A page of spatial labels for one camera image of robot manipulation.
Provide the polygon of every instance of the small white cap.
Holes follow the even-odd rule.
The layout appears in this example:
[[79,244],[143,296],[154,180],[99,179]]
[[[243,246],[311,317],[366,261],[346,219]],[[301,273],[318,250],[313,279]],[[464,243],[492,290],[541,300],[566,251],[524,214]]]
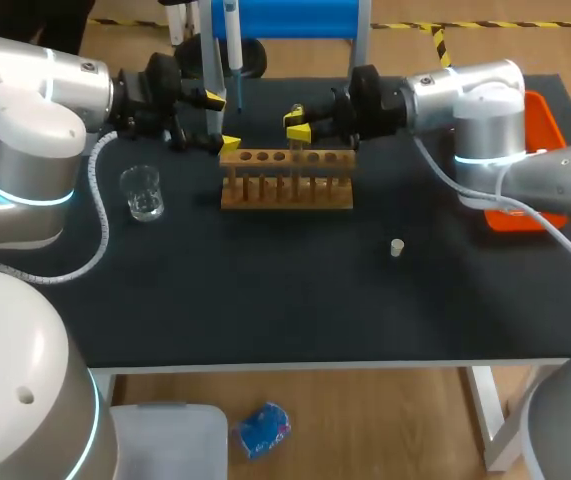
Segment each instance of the small white cap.
[[400,256],[404,247],[405,247],[405,242],[402,241],[400,238],[395,238],[394,240],[392,240],[392,250],[391,250],[392,257]]

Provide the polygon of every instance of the cable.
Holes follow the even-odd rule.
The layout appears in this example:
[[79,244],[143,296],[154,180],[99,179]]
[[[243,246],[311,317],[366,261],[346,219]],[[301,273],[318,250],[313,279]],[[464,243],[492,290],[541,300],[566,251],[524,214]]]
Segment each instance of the cable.
[[94,199],[94,204],[96,205],[96,212],[98,213],[98,220],[100,221],[101,224],[101,241],[98,245],[96,253],[89,260],[89,262],[87,262],[78,270],[75,270],[65,275],[59,275],[57,277],[41,277],[38,275],[32,275],[0,263],[1,273],[6,273],[25,282],[34,283],[37,285],[56,285],[59,283],[69,282],[70,280],[75,280],[81,275],[85,275],[87,272],[89,272],[92,268],[94,268],[98,264],[101,258],[103,258],[105,251],[107,250],[107,244],[109,242],[109,222],[107,219],[107,212],[105,211],[105,206],[103,205],[103,200],[101,199],[101,194],[98,189],[98,181],[96,180],[96,162],[98,160],[101,151],[103,150],[103,147],[105,147],[105,145],[107,145],[109,142],[111,142],[116,138],[118,138],[117,132],[110,132],[107,135],[105,135],[103,138],[101,138],[92,149],[92,153],[89,157],[87,165],[89,188],[90,191],[92,192],[92,198]]
[[503,197],[491,193],[479,192],[476,190],[465,188],[462,185],[459,185],[454,180],[449,178],[447,174],[443,172],[443,170],[438,166],[436,161],[427,151],[427,148],[425,148],[425,144],[420,138],[415,136],[414,142],[416,143],[416,146],[420,150],[421,154],[423,155],[429,166],[432,168],[432,170],[434,170],[434,173],[436,173],[438,178],[440,178],[448,187],[460,193],[461,195],[467,197],[479,198],[481,200],[490,200],[499,204],[503,204],[504,206],[509,206],[512,209],[524,211],[529,216],[534,218],[538,223],[540,223],[567,251],[569,251],[569,253],[571,253],[571,241],[565,235],[563,235],[560,232],[560,230],[558,230],[554,225],[552,225],[549,222],[549,220],[547,220],[543,215],[538,213],[532,207],[514,198]]

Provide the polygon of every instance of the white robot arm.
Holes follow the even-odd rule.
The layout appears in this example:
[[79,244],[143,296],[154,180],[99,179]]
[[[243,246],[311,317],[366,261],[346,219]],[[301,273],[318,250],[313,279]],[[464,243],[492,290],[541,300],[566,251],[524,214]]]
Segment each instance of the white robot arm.
[[181,86],[175,60],[110,78],[103,62],[0,38],[0,247],[38,248],[61,233],[86,133],[105,123],[128,136],[169,131],[175,150],[218,153],[221,135],[186,132],[177,102],[221,110],[224,100]]

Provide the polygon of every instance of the black table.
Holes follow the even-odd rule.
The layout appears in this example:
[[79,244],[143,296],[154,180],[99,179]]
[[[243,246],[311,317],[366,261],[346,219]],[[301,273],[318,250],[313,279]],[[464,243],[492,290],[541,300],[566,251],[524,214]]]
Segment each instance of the black table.
[[[245,111],[228,115],[225,133],[248,148],[284,147],[283,113],[339,83],[248,80]],[[532,76],[527,86],[547,98],[571,144],[560,79]],[[447,150],[443,135],[426,140],[436,154]],[[166,212],[151,224],[130,219],[118,189],[136,163],[161,172]],[[106,256],[82,279],[39,289],[91,367],[571,356],[571,257],[560,246],[546,235],[483,233],[405,135],[364,144],[358,164],[353,211],[222,212],[217,158],[119,140],[99,165]],[[98,235],[83,172],[61,238],[0,260],[68,272]],[[394,238],[406,244],[397,259]]]

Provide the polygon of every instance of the water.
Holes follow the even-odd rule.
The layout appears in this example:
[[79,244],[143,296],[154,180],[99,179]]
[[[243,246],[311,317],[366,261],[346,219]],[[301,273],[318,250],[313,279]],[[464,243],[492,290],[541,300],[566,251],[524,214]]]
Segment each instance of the water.
[[165,211],[160,190],[146,190],[130,195],[127,203],[134,217],[139,222],[151,222]]

